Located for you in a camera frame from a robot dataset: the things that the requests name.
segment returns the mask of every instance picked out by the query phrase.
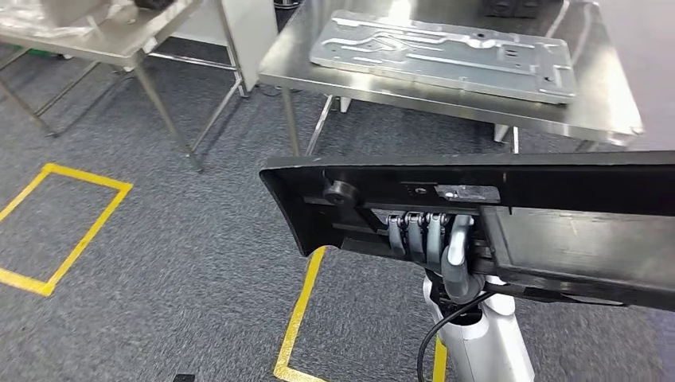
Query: yellow tape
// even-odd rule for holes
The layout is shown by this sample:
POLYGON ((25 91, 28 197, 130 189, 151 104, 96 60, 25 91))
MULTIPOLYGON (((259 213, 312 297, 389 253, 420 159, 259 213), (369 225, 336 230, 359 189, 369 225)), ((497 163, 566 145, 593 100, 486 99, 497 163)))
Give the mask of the yellow tape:
POLYGON ((123 181, 116 181, 115 179, 110 179, 107 177, 102 177, 94 173, 87 173, 81 170, 71 169, 69 167, 59 166, 54 163, 47 163, 42 167, 40 173, 0 212, 0 222, 7 217, 18 205, 21 203, 25 197, 31 193, 37 185, 44 181, 44 179, 50 173, 56 173, 65 177, 72 177, 81 181, 88 181, 95 185, 102 185, 105 187, 110 187, 117 189, 118 192, 115 197, 112 198, 112 201, 107 205, 104 211, 96 218, 94 224, 89 228, 84 237, 80 242, 73 248, 68 257, 64 262, 57 268, 57 271, 54 272, 52 277, 45 283, 40 280, 32 279, 28 276, 19 275, 7 269, 0 268, 0 283, 5 283, 11 285, 12 287, 20 288, 27 290, 36 294, 43 296, 49 296, 54 287, 57 285, 59 280, 65 275, 65 272, 75 263, 75 260, 82 253, 82 251, 87 247, 90 241, 94 238, 96 233, 101 229, 103 224, 106 222, 107 218, 110 217, 113 211, 117 208, 122 199, 127 195, 131 187, 133 186, 130 183, 125 183, 123 181))
POLYGON ((295 338, 298 336, 300 323, 302 322, 302 317, 305 315, 307 303, 310 301, 310 294, 312 294, 314 281, 316 280, 316 275, 325 252, 326 249, 321 247, 312 254, 310 264, 307 267, 305 282, 300 290, 300 295, 298 296, 298 301, 295 303, 295 308, 293 308, 291 320, 288 322, 288 327, 286 328, 286 335, 283 336, 283 341, 281 342, 281 349, 279 350, 279 357, 276 360, 274 375, 286 382, 325 382, 321 378, 288 367, 288 362, 291 360, 293 345, 295 345, 295 338))
POLYGON ((431 378, 433 382, 445 382, 445 368, 447 361, 447 349, 441 343, 441 340, 436 337, 436 347, 434 350, 434 376, 431 378))
MULTIPOLYGON (((288 362, 291 361, 291 353, 293 352, 293 346, 295 345, 295 338, 298 336, 300 324, 302 323, 302 318, 305 315, 307 303, 310 301, 312 288, 314 288, 314 281, 316 281, 318 269, 321 266, 321 260, 323 260, 325 253, 326 248, 321 247, 314 251, 311 256, 310 263, 307 266, 305 282, 302 284, 298 301, 295 303, 293 313, 291 314, 291 319, 288 322, 288 327, 286 328, 286 334, 283 336, 283 341, 281 342, 281 349, 279 350, 279 356, 277 357, 274 368, 274 376, 280 380, 285 380, 286 382, 326 382, 321 378, 311 376, 307 373, 300 372, 299 370, 295 370, 288 366, 288 362)), ((437 338, 434 355, 433 382, 445 381, 446 359, 447 351, 445 346, 443 346, 443 344, 441 344, 437 338)))

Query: black plastic panel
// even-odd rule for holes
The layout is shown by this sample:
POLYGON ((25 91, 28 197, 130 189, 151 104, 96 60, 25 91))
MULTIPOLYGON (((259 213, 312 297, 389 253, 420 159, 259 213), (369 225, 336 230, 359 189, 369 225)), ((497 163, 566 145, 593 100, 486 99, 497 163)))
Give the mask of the black plastic panel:
POLYGON ((506 282, 675 310, 675 217, 486 207, 506 282))
POLYGON ((484 228, 475 239, 493 249, 470 253, 473 272, 675 310, 675 152, 273 158, 260 176, 303 255, 332 245, 412 261, 389 247, 374 209, 471 214, 484 228), (499 195, 445 197, 438 185, 499 195), (334 205, 327 189, 332 201, 349 192, 334 205))

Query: black cable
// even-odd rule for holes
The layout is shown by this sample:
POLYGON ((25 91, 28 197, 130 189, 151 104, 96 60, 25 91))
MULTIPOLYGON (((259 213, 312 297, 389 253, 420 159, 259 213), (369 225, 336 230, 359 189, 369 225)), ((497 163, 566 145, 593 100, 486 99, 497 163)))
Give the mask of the black cable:
POLYGON ((429 342, 431 342, 431 339, 436 335, 436 333, 439 332, 439 330, 448 322, 456 319, 457 317, 461 316, 462 314, 466 313, 469 309, 473 308, 474 306, 480 304, 481 302, 487 300, 488 298, 492 297, 494 295, 494 292, 488 292, 485 294, 482 294, 481 296, 477 297, 474 301, 469 302, 466 305, 463 305, 461 308, 453 312, 447 317, 444 317, 441 321, 437 322, 436 325, 431 327, 429 330, 429 333, 427 333, 427 336, 424 337, 422 340, 422 344, 419 345, 419 351, 417 352, 417 380, 418 382, 424 382, 424 352, 427 350, 427 346, 429 346, 429 342))

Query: metal table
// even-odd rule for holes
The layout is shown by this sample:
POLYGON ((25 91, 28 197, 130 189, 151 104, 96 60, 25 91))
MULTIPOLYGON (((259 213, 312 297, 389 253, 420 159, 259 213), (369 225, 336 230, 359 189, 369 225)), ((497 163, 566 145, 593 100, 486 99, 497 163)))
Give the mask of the metal table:
POLYGON ((164 53, 154 53, 153 49, 166 40, 176 29, 190 16, 190 14, 200 5, 201 0, 176 0, 174 4, 165 10, 151 11, 140 10, 135 22, 130 24, 117 22, 112 19, 104 21, 97 29, 83 37, 59 37, 59 38, 41 38, 31 37, 12 33, 7 29, 0 29, 0 41, 19 45, 23 49, 7 57, 1 64, 0 70, 15 62, 18 58, 26 54, 31 49, 40 49, 47 52, 58 53, 73 57, 83 58, 94 61, 86 67, 82 73, 70 84, 66 85, 59 94, 54 96, 45 105, 36 111, 24 102, 18 95, 14 94, 10 88, 0 81, 0 91, 4 92, 8 98, 13 100, 18 106, 24 109, 33 120, 45 131, 48 136, 57 136, 40 117, 56 101, 61 99, 75 85, 77 85, 88 73, 90 73, 100 63, 109 64, 115 67, 124 68, 127 72, 135 73, 141 82, 146 94, 159 110, 167 129, 176 140, 181 150, 185 152, 194 169, 201 171, 201 163, 195 158, 194 150, 209 132, 211 126, 216 122, 218 115, 223 111, 229 100, 237 89, 242 96, 248 96, 244 87, 239 61, 236 51, 232 48, 234 44, 230 41, 229 27, 225 17, 224 8, 220 2, 218 7, 220 19, 225 29, 225 36, 228 38, 228 55, 231 64, 222 64, 219 62, 199 60, 192 57, 176 56, 164 53), (212 68, 219 68, 234 72, 235 83, 229 89, 227 95, 223 98, 220 105, 215 109, 206 126, 197 136, 192 145, 188 144, 183 134, 174 126, 170 114, 167 111, 161 97, 157 93, 155 86, 148 76, 145 69, 142 68, 142 61, 148 57, 160 57, 168 60, 176 60, 190 64, 198 64, 212 68))
MULTIPOLYGON (((592 150, 597 142, 627 146, 643 132, 597 4, 551 0, 536 19, 486 17, 481 4, 479 0, 305 0, 259 71, 261 81, 282 87, 293 154, 299 154, 300 145, 291 88, 329 95, 307 154, 314 149, 335 96, 494 123, 496 140, 502 140, 511 127, 579 138, 584 142, 578 150, 592 150), (335 10, 561 38, 572 54, 578 93, 567 106, 553 105, 320 67, 310 63, 310 50, 335 10)), ((517 129, 511 130, 517 141, 517 129)))

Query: floor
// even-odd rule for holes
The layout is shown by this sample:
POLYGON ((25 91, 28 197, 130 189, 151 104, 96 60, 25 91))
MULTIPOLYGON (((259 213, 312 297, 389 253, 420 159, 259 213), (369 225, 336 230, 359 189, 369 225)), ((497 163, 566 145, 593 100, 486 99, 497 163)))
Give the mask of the floor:
MULTIPOLYGON (((662 35, 674 5, 651 0, 633 11, 631 3, 614 0, 606 13, 648 129, 635 147, 673 149, 675 109, 660 80, 672 52, 659 47, 675 42, 662 35), (642 39, 621 27, 629 18, 644 20, 631 23, 642 39)), ((181 41, 162 48, 220 53, 181 41)), ((25 57, 2 78, 37 106, 85 65, 25 57)), ((189 137, 232 83, 210 68, 146 66, 189 137)), ((0 380, 277 380, 272 369, 306 269, 257 177, 265 158, 290 153, 278 92, 261 86, 228 106, 199 150, 206 170, 197 174, 138 81, 124 80, 91 106, 114 78, 97 68, 46 115, 64 132, 57 139, 0 99, 1 206, 49 162, 133 184, 50 297, 0 284, 0 380)), ((323 101, 295 93, 303 142, 323 101)), ((490 135, 486 124, 354 101, 330 115, 317 154, 508 150, 490 135)), ((559 152, 577 142, 524 131, 521 143, 524 152, 559 152)), ((113 194, 49 175, 0 222, 0 267, 47 279, 113 194)), ((331 381, 412 380, 431 324, 422 277, 410 264, 329 251, 290 366, 331 381)), ((538 380, 675 380, 671 313, 518 301, 517 314, 538 380)))

